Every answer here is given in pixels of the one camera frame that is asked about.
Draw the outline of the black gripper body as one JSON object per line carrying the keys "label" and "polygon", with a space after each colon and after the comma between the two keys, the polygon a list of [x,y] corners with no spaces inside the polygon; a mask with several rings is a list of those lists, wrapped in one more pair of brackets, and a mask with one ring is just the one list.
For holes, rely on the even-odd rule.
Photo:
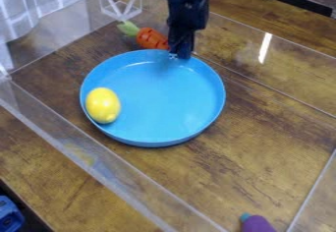
{"label": "black gripper body", "polygon": [[167,0],[168,25],[172,28],[199,30],[207,27],[209,0]]}

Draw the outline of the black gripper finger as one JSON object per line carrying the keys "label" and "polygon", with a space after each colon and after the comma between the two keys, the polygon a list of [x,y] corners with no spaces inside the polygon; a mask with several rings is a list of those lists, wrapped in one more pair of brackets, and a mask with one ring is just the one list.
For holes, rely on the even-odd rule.
{"label": "black gripper finger", "polygon": [[168,32],[169,55],[189,59],[195,47],[195,32],[189,29],[171,27]]}

